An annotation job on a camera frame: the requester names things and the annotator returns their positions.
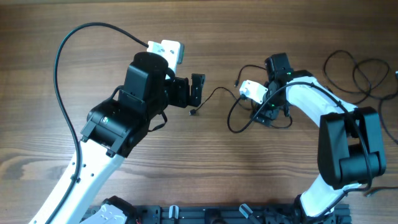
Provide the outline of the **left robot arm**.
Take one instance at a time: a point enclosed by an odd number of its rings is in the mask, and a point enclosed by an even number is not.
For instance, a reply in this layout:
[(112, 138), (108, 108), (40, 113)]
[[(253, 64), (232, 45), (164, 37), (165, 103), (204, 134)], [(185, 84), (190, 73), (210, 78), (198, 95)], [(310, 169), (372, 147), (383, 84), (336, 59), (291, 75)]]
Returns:
[(198, 106), (204, 83), (200, 73), (176, 77), (172, 63), (159, 54), (135, 54), (124, 84), (88, 113), (76, 152), (31, 222), (78, 223), (104, 183), (152, 132), (151, 119), (165, 116), (168, 106)]

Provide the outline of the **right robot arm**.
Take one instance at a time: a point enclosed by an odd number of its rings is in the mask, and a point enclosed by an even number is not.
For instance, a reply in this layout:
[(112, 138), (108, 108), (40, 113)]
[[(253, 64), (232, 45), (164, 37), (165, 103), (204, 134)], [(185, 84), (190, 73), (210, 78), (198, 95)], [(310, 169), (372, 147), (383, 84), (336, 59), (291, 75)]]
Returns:
[(307, 70), (294, 70), (287, 54), (266, 59), (268, 81), (245, 80), (243, 98), (256, 103), (251, 121), (266, 126), (279, 110), (289, 115), (295, 106), (319, 128), (319, 175), (291, 205), (271, 205), (266, 223), (342, 223), (346, 208), (340, 203), (353, 192), (367, 192), (373, 179), (386, 171), (386, 156), (378, 112), (343, 101), (322, 86)]

